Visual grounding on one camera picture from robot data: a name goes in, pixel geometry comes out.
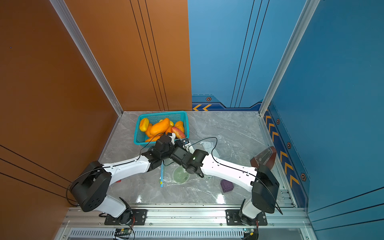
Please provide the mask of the large orange mango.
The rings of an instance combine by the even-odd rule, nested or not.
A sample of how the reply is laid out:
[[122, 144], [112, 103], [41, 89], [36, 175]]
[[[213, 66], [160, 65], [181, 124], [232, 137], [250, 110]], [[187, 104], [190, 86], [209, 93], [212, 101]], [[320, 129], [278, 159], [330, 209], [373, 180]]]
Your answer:
[[161, 133], [165, 133], [170, 127], [170, 120], [168, 118], [163, 119], [161, 122], [154, 124], [150, 130], [152, 136], [156, 136]]

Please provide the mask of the clear zip-top bag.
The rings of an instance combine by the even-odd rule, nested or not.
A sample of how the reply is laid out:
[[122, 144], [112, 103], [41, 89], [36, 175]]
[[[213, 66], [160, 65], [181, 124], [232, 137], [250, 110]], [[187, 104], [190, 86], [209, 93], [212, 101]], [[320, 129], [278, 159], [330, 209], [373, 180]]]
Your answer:
[[204, 150], [208, 153], [210, 153], [215, 158], [220, 158], [220, 154], [216, 150], [218, 144], [218, 138], [217, 137], [207, 137], [203, 138], [202, 140], [196, 141], [192, 144], [192, 146], [201, 145]]

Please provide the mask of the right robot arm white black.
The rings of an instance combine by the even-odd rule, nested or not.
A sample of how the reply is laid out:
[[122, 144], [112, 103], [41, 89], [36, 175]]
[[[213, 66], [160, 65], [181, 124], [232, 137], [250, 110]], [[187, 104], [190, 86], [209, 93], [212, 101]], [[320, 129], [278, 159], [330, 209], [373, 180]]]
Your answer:
[[219, 177], [250, 192], [251, 196], [243, 200], [239, 211], [239, 218], [244, 225], [255, 226], [262, 213], [273, 214], [275, 209], [279, 209], [277, 195], [280, 184], [264, 165], [257, 168], [240, 166], [203, 150], [190, 153], [180, 147], [175, 148], [170, 158], [189, 174]]

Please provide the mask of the red pink mango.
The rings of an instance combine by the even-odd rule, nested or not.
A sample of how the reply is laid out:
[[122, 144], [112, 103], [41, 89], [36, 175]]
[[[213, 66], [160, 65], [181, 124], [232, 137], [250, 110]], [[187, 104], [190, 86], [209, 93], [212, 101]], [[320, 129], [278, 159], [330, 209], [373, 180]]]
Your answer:
[[177, 127], [172, 127], [171, 131], [172, 131], [172, 133], [175, 134], [177, 139], [185, 139], [186, 138], [186, 135], [184, 134], [184, 132], [182, 130], [178, 129]]

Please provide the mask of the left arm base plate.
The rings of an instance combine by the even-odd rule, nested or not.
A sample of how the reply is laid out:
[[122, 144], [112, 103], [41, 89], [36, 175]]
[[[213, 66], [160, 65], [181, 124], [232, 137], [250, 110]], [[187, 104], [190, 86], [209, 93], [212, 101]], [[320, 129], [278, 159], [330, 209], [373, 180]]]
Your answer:
[[125, 211], [120, 217], [114, 218], [107, 215], [105, 219], [106, 226], [144, 226], [147, 219], [148, 210], [133, 209]]

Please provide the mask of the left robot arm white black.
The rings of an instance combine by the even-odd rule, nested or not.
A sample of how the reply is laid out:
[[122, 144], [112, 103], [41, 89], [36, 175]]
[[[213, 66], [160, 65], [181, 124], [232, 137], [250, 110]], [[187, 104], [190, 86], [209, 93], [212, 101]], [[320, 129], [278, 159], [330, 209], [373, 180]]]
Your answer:
[[67, 188], [83, 212], [99, 211], [113, 217], [121, 225], [127, 225], [133, 218], [133, 211], [123, 198], [114, 198], [107, 194], [109, 186], [136, 174], [143, 174], [158, 168], [168, 159], [176, 146], [183, 140], [177, 140], [174, 134], [161, 136], [148, 151], [138, 157], [112, 163], [91, 162], [81, 175]]

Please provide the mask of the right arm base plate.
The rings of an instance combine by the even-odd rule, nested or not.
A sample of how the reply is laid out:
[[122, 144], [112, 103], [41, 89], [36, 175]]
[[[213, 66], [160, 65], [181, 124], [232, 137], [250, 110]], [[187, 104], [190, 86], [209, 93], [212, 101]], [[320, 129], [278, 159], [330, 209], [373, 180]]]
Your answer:
[[265, 212], [260, 212], [254, 219], [243, 215], [240, 209], [225, 210], [228, 226], [267, 226], [267, 217]]

